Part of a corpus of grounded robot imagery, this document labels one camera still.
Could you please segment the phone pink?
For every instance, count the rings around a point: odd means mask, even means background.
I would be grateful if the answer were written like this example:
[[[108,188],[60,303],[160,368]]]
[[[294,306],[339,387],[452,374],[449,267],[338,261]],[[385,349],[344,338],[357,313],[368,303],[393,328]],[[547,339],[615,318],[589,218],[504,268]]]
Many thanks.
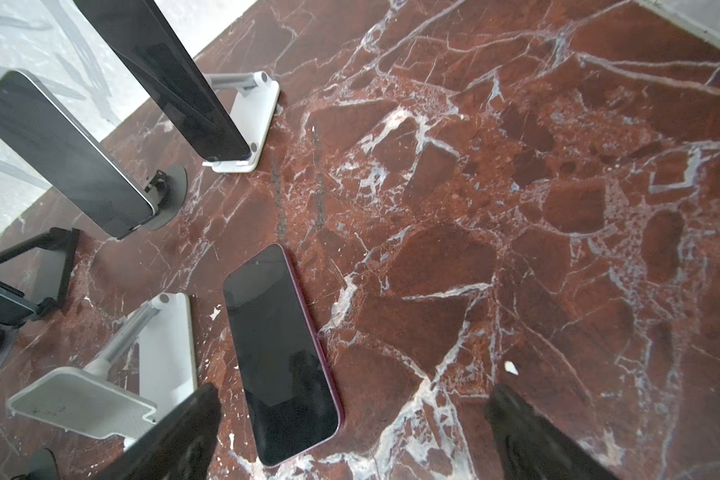
[[[222,293],[261,463],[278,466],[333,438],[341,403],[285,248],[265,247]]]

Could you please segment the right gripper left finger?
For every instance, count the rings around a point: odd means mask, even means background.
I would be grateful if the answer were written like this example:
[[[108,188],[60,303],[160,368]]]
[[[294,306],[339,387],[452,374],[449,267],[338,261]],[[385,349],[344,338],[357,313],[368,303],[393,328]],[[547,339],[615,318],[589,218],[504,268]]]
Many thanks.
[[[97,477],[206,479],[221,418],[218,389],[205,383]]]

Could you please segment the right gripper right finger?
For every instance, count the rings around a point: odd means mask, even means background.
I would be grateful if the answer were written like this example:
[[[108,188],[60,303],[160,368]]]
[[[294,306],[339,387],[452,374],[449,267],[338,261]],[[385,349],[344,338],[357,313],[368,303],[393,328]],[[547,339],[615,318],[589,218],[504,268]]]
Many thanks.
[[[493,387],[484,415],[506,479],[616,480],[507,385]]]

